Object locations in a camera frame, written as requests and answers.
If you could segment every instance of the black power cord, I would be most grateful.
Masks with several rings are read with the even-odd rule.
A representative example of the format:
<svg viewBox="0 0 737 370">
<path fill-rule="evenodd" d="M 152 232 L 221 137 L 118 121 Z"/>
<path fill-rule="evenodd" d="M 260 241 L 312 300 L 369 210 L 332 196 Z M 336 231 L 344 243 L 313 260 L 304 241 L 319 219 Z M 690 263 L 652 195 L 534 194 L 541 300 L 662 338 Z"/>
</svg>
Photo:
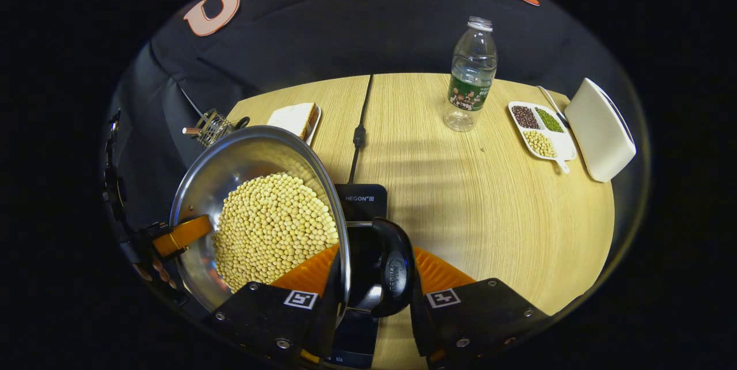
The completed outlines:
<svg viewBox="0 0 737 370">
<path fill-rule="evenodd" d="M 356 163 L 358 163 L 358 150 L 366 144 L 366 129 L 363 128 L 363 116 L 366 115 L 366 105 L 369 103 L 369 92 L 371 92 L 371 83 L 374 82 L 374 74 L 368 77 L 368 86 L 366 87 L 366 97 L 363 99 L 363 108 L 361 109 L 361 118 L 358 121 L 358 127 L 353 131 L 353 144 L 356 146 L 353 152 L 353 163 L 351 163 L 351 174 L 348 176 L 348 184 L 353 184 L 353 176 L 356 174 Z"/>
</svg>

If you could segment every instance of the wooden table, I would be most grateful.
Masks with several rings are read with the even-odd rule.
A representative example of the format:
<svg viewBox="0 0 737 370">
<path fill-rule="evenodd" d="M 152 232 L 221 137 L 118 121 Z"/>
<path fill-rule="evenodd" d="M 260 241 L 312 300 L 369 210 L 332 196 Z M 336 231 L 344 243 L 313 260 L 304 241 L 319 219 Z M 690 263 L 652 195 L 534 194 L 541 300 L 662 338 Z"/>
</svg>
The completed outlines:
<svg viewBox="0 0 737 370">
<path fill-rule="evenodd" d="M 455 132 L 440 109 L 450 74 L 374 76 L 355 183 L 389 191 L 389 219 L 413 244 L 477 280 L 497 277 L 548 315 L 586 291 L 601 272 L 614 230 L 610 183 L 593 181 L 581 151 L 560 173 L 527 152 L 507 104 L 548 105 L 537 87 L 494 81 L 476 127 Z M 311 147 L 335 183 L 348 181 L 353 129 L 369 76 L 276 90 L 237 103 L 230 121 L 266 124 L 276 108 L 315 102 L 322 118 Z M 561 109 L 568 99 L 553 93 Z M 409 308 L 384 318 L 374 368 L 426 368 Z"/>
</svg>

